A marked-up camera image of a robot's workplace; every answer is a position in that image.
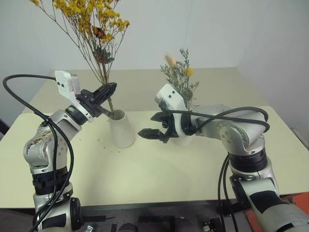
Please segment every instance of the yellow flower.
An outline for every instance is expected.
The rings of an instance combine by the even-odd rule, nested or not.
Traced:
[[[34,3],[34,5],[38,6],[39,5],[39,0],[30,0],[31,2]]]
[[[192,68],[187,68],[185,69],[185,74],[189,77],[192,76],[193,74],[193,69]]]

